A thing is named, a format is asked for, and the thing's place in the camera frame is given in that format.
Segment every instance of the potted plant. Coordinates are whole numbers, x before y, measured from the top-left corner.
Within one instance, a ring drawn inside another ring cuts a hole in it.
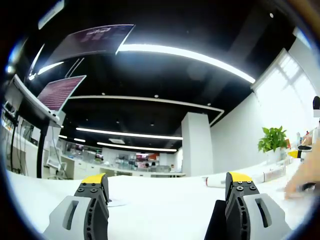
[[[281,160],[281,149],[287,148],[287,142],[285,140],[286,130],[283,131],[282,126],[280,128],[272,127],[270,129],[263,127],[264,137],[260,139],[258,143],[259,151],[263,151],[268,156],[269,163],[275,163]]]

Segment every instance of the white pot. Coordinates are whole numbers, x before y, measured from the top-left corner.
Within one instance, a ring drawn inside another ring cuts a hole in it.
[[[281,160],[281,147],[277,147],[274,150],[270,150],[266,152],[267,155],[267,163],[274,164]]]

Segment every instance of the black ceiling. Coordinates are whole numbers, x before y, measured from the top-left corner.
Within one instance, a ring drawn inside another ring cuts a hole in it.
[[[190,50],[224,61],[255,79],[267,69],[295,37],[294,26],[265,1],[217,0],[196,3],[100,3],[70,1],[42,30],[35,31],[25,45],[29,62],[45,44],[36,69],[66,37],[79,30],[112,24],[135,24],[125,44],[155,44]],[[76,58],[25,84],[35,94],[65,76]],[[87,75],[73,96],[134,96],[175,100],[225,110],[229,113],[252,91],[251,84],[220,68],[193,59],[160,54],[119,52],[88,55],[72,76]],[[70,99],[62,135],[83,138],[90,145],[119,138],[76,131],[76,127],[152,135],[181,135],[187,112],[216,111],[169,103],[123,99]],[[150,138],[121,138],[138,147],[178,148],[181,141]]]

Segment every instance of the window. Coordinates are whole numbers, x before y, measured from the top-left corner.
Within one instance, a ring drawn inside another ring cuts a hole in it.
[[[299,64],[284,51],[254,91],[267,128],[283,126],[290,142],[317,126],[313,117],[316,90]]]

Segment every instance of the yellow object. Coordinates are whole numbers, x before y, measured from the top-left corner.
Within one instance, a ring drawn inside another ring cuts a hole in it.
[[[288,152],[288,155],[296,159],[298,158],[298,150]]]
[[[247,182],[247,181],[252,181],[252,178],[238,172],[229,172],[232,176],[232,181],[233,182]]]
[[[82,184],[101,184],[101,179],[106,173],[100,173],[93,176],[88,176],[87,178],[82,180]]]

